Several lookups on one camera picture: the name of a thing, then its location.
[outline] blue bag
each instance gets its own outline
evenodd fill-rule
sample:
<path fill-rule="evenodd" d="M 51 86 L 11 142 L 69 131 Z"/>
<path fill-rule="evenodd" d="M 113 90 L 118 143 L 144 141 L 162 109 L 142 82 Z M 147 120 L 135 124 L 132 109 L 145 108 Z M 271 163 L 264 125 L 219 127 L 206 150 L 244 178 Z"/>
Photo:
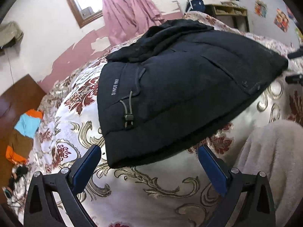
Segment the blue bag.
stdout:
<path fill-rule="evenodd" d="M 199 11 L 204 13 L 205 5 L 203 0 L 188 0 L 185 12 L 187 13 L 189 11 Z"/>

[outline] teal cloth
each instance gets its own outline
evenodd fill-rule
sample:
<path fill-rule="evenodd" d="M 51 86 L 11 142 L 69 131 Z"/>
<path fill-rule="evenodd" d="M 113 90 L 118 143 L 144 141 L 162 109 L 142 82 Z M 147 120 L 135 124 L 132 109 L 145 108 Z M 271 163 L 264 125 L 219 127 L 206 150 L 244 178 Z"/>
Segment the teal cloth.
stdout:
<path fill-rule="evenodd" d="M 19 121 L 15 125 L 15 129 L 19 131 L 22 135 L 34 138 L 35 133 L 40 125 L 41 120 L 39 118 L 34 118 L 28 116 L 27 114 L 22 114 Z"/>

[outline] wooden shelf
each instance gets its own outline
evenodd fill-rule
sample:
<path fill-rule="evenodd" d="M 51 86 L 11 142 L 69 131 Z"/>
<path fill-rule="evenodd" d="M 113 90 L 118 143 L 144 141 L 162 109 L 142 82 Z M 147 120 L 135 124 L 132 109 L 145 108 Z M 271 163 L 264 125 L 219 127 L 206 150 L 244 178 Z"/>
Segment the wooden shelf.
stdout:
<path fill-rule="evenodd" d="M 217 16 L 231 16 L 234 28 L 238 29 L 237 20 L 242 20 L 240 18 L 245 19 L 246 31 L 249 32 L 249 24 L 248 24 L 248 13 L 247 9 L 243 7 L 234 7 L 222 4 L 206 4 L 205 5 L 205 13 L 217 18 Z"/>

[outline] floral bedspread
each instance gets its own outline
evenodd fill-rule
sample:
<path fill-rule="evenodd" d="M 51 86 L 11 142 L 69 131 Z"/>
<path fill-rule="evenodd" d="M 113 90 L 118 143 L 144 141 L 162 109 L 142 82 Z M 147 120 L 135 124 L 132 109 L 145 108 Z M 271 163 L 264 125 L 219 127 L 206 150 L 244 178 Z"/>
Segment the floral bedspread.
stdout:
<path fill-rule="evenodd" d="M 281 55 L 295 51 L 267 37 L 240 32 L 200 12 L 190 12 L 185 19 L 198 20 L 216 30 L 237 33 L 255 40 Z M 263 94 L 238 117 L 216 134 L 169 159 L 144 166 L 109 169 L 105 142 L 98 121 L 97 87 L 105 57 L 135 42 L 134 38 L 107 51 L 101 58 L 75 70 L 54 85 L 42 100 L 44 117 L 34 139 L 26 182 L 16 185 L 13 209 L 23 222 L 23 212 L 33 173 L 56 173 L 70 167 L 90 146 L 101 147 L 102 158 L 84 192 L 78 195 L 97 226 L 102 227 L 185 227 L 199 226 L 215 209 L 220 196 L 203 171 L 197 148 L 207 143 L 218 157 L 232 165 L 248 135 L 255 127 L 277 119 L 290 119 L 303 125 L 302 87 L 287 85 L 285 76 L 302 71 L 302 59 L 291 60 L 289 70 L 278 77 Z M 222 102 L 228 93 L 222 96 Z M 72 226 L 64 206 L 55 194 L 57 206 L 67 226 Z"/>

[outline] pink curtain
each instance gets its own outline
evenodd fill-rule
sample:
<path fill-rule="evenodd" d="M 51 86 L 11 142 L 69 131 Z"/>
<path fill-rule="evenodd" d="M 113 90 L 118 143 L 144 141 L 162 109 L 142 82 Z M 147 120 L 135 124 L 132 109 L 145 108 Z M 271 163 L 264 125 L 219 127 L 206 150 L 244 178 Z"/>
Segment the pink curtain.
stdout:
<path fill-rule="evenodd" d="M 102 11 L 112 46 L 164 22 L 152 0 L 103 0 Z"/>

